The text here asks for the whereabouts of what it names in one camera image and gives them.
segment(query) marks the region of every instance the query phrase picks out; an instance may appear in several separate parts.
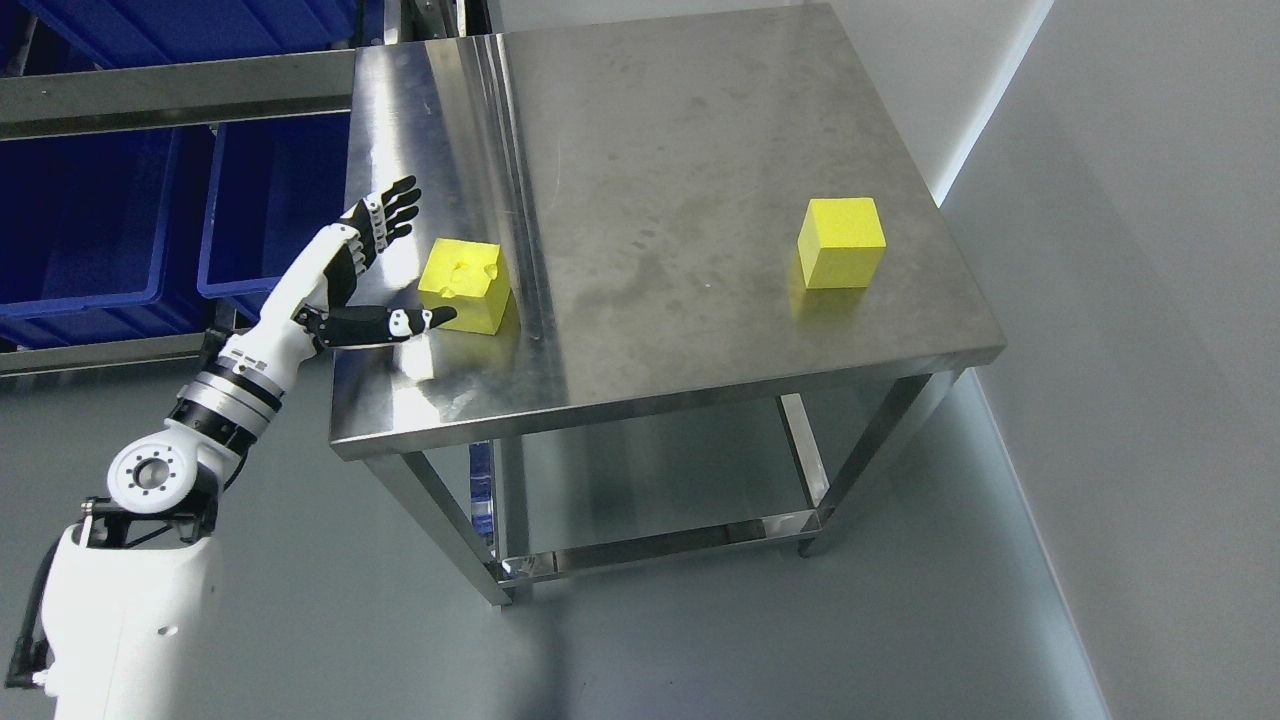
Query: white robotic arm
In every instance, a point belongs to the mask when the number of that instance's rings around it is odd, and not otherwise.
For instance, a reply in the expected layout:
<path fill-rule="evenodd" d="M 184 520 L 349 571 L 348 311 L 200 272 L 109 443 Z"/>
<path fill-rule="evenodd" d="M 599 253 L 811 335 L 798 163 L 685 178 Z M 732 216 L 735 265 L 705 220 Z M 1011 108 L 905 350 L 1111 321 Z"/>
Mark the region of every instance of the white robotic arm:
<path fill-rule="evenodd" d="M 178 393 L 164 429 L 111 461 L 110 498 L 84 502 L 41 568 L 5 684 L 44 687 L 59 720 L 178 716 L 174 687 L 198 652 L 216 598 L 218 503 L 280 410 L 298 365 L 325 347 L 399 342 L 453 319 L 452 307 L 347 307 L 360 275 L 411 232 L 421 191 L 407 177 L 371 193 L 302 250 L 262 305 Z M 156 533 L 129 539 L 138 520 Z M 177 529 L 186 547 L 138 550 Z M 42 596 L 45 639 L 33 641 Z M 49 650 L 54 662 L 46 665 Z"/>

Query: blue storage crate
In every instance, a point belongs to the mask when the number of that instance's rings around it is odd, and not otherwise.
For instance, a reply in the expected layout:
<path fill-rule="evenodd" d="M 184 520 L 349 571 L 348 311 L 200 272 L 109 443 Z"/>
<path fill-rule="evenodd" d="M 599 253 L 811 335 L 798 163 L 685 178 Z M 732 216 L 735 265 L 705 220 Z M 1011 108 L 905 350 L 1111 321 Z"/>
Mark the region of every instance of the blue storage crate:
<path fill-rule="evenodd" d="M 200 331 L 206 128 L 0 142 L 0 336 L 55 347 Z"/>
<path fill-rule="evenodd" d="M 351 115 L 227 123 L 218 132 L 197 287 L 257 319 L 316 231 L 344 210 Z"/>
<path fill-rule="evenodd" d="M 104 68 L 324 50 L 356 18 L 356 0 L 22 1 Z"/>
<path fill-rule="evenodd" d="M 27 28 L 27 13 L 15 0 L 0 0 L 0 77 L 5 74 L 9 59 L 22 45 Z"/>

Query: stainless steel table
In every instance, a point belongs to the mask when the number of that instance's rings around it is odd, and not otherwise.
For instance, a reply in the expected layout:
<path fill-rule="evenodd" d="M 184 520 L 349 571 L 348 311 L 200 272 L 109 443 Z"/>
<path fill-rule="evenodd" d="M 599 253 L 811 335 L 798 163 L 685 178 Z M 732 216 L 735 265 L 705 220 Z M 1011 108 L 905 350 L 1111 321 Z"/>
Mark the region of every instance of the stainless steel table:
<path fill-rule="evenodd" d="M 330 442 L 490 602 L 614 562 L 804 550 L 1005 345 L 826 5 L 369 47 L 355 72 L 348 201 L 410 173 L 425 192 L 355 300 L 415 305 L 436 237 L 500 243 L 516 290 L 495 337 L 343 352 Z M 805 206 L 849 196 L 877 201 L 879 272 L 805 292 Z M 897 379 L 828 478 L 797 393 L 882 378 Z M 768 396 L 808 507 L 603 546 L 494 557 L 421 452 Z"/>

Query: yellow foam block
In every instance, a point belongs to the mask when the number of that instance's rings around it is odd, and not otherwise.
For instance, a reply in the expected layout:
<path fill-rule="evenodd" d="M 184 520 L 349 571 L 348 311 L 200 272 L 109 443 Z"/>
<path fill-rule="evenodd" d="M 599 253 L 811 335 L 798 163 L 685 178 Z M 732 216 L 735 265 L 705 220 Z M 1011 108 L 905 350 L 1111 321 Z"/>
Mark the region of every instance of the yellow foam block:
<path fill-rule="evenodd" d="M 449 305 L 458 311 L 442 329 L 497 333 L 511 296 L 502 249 L 489 242 L 436 238 L 417 293 L 424 307 Z"/>
<path fill-rule="evenodd" d="M 884 231 L 870 197 L 815 197 L 796 240 L 809 290 L 867 287 L 884 255 Z"/>

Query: steel tabletop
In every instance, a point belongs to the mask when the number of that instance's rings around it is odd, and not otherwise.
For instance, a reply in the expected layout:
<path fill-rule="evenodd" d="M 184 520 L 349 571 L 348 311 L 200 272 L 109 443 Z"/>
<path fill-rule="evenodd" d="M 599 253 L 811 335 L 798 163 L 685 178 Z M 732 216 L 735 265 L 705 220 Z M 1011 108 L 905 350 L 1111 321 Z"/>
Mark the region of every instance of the steel tabletop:
<path fill-rule="evenodd" d="M 1005 340 L 829 6 L 361 49 L 347 196 L 416 174 L 424 211 L 357 301 L 420 305 L 436 237 L 498 242 L 494 337 L 342 352 L 344 459 L 863 377 Z M 812 197 L 874 197 L 865 291 L 805 292 Z"/>

